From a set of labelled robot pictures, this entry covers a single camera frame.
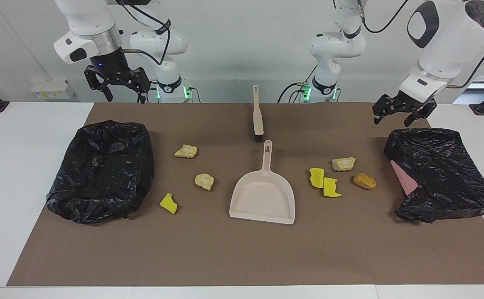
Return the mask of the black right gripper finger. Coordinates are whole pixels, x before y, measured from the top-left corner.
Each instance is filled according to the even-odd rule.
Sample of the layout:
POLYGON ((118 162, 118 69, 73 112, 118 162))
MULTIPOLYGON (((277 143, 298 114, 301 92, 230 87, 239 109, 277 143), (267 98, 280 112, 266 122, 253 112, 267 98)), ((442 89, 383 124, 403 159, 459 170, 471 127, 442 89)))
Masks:
POLYGON ((147 77, 145 70, 141 67, 130 72, 130 85, 132 90, 137 93, 137 102, 145 104, 147 102, 147 95, 151 88, 151 82, 147 77))
POLYGON ((94 66, 87 66, 85 68, 85 78, 90 89, 103 93, 107 102, 112 102, 114 96, 108 87, 109 81, 107 79, 100 81, 99 73, 94 66))

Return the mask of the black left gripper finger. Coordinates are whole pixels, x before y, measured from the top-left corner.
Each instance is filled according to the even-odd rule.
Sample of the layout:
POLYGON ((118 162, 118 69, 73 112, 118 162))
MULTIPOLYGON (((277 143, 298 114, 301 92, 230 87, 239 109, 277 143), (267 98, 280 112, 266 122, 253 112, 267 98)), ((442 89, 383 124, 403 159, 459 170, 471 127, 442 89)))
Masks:
POLYGON ((383 117, 397 113, 395 107, 395 99, 390 96, 381 96, 376 103, 373 104, 373 122, 378 125, 383 117))
POLYGON ((413 122, 419 119, 426 119, 437 107, 437 102, 425 102, 422 108, 414 109, 404 120, 404 125, 409 127, 413 122))

